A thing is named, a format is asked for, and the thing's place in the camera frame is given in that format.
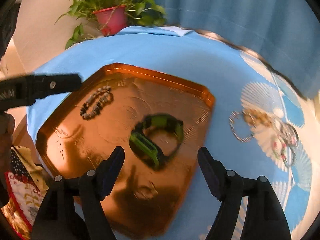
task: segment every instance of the green watch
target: green watch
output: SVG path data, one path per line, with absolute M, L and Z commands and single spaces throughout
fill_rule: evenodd
M 150 127 L 163 129 L 175 134 L 178 143 L 169 155 L 164 155 L 161 148 L 143 133 L 144 129 Z M 174 157 L 183 142 L 183 138 L 183 121 L 169 114 L 147 115 L 142 122 L 137 123 L 131 131 L 129 145 L 133 153 L 146 165 L 154 170 L 159 170 Z

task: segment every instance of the silver screw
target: silver screw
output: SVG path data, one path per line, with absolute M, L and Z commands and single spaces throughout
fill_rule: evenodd
M 57 177 L 54 178 L 54 180 L 55 180 L 56 182 L 58 182 L 58 181 L 62 180 L 62 176 L 61 176 L 61 175 L 58 175 Z
M 267 179 L 265 176 L 260 176 L 260 177 L 259 177 L 259 180 L 260 180 L 261 182 L 267 182 L 267 181 L 268 181 L 268 179 Z
M 229 177 L 233 177 L 233 176 L 235 176 L 235 172 L 234 171 L 232 171 L 232 170 L 229 170 L 229 171 L 227 171 L 227 175 L 229 176 Z
M 50 89 L 54 89 L 54 87 L 56 86 L 56 82 L 55 81 L 52 81 L 51 83 L 50 83 Z
M 90 176 L 90 177 L 93 176 L 94 174 L 96 174 L 96 172 L 94 170 L 89 170 L 87 172 L 87 175 Z

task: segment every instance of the tray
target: tray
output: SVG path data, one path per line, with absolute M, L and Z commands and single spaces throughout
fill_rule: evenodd
M 114 101 L 89 121 L 80 108 L 89 94 L 112 87 Z M 111 226 L 132 238 L 163 234 L 179 209 L 205 140 L 215 98 L 199 84 L 136 66 L 115 63 L 98 70 L 80 91 L 70 94 L 38 132 L 36 148 L 54 176 L 81 176 L 125 150 L 124 166 L 111 195 L 102 202 Z M 175 158 L 161 171 L 138 159 L 128 143 L 135 124 L 147 114 L 168 113 L 184 122 L 185 139 Z M 176 146 L 165 132 L 151 138 L 164 154 Z

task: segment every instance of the potted plant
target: potted plant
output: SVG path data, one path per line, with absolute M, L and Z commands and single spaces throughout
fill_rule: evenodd
M 128 25 L 161 26 L 165 11 L 154 0 L 72 0 L 68 12 L 61 15 L 85 18 L 88 22 L 98 22 L 104 36 L 113 35 Z M 66 49 L 74 43 L 92 39 L 84 35 L 83 25 L 74 29 Z

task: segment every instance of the blue curtain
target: blue curtain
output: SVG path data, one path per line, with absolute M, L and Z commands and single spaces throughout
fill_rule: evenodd
M 215 32 L 259 53 L 313 98 L 320 89 L 320 23 L 305 0 L 156 0 L 169 24 Z

